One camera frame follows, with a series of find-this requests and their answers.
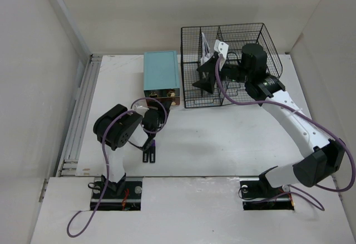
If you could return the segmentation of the white paper sheets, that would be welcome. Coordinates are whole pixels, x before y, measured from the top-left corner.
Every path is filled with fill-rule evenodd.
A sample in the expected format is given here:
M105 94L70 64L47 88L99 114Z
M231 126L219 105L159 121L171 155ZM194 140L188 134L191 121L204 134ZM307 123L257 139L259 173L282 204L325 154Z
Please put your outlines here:
M211 59L211 57L214 55L211 52L210 46L208 44L208 41L205 37L204 32L201 33L201 51L202 51L202 56L200 58L200 63L201 65L205 64L208 60Z

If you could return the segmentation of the teal drawer box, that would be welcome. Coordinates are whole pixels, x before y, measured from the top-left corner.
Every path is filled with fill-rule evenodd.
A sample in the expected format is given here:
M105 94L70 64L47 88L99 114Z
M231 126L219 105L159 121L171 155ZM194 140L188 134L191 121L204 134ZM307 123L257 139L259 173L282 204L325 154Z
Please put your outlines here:
M144 95L180 105L180 74L176 51L144 53Z

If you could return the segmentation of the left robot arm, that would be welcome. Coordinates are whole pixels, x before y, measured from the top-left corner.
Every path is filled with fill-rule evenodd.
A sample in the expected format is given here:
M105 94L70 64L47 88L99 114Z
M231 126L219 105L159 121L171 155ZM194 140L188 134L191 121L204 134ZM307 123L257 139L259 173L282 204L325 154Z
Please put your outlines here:
M171 100L161 102L144 97L133 101L130 109L117 104L97 119L93 132L102 145L105 160L98 186L105 196L120 197L125 189L123 155L115 151L127 143L142 152L148 151L164 128L171 105Z

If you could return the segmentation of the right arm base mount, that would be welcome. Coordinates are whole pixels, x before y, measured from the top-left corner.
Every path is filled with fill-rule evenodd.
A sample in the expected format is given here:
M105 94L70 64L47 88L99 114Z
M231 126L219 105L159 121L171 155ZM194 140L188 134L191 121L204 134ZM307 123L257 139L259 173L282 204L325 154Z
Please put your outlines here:
M244 211L294 210L293 199L282 187L272 188L258 177L240 179L238 195Z

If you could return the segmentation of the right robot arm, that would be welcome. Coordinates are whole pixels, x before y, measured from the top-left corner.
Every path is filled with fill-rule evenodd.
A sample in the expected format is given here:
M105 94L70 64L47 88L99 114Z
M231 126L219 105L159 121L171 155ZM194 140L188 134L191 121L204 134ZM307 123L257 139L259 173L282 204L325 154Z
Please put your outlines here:
M268 55L257 43L243 46L241 59L236 64L226 62L229 54L227 43L216 40L213 49L202 44L201 65L197 68L207 77L193 85L213 93L218 87L224 97L240 106L232 99L222 81L231 79L243 83L251 97L246 106L258 104L279 122L299 149L302 160L285 166L275 166L261 173L254 188L263 197L271 196L278 188L302 184L305 187L317 186L325 178L339 170L344 155L350 152L343 141L325 127L308 118L298 109L282 82L268 73Z

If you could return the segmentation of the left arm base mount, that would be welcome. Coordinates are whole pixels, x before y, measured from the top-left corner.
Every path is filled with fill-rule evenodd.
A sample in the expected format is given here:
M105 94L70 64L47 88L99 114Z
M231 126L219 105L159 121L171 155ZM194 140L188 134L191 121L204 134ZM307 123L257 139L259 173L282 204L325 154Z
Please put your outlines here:
M104 181L100 178L95 178L93 182L88 184L88 188L92 190L90 200L90 210L93 211L99 201ZM141 196L143 190L142 177L128 177L123 187L114 191L108 186L103 198L98 206L98 211L140 211Z

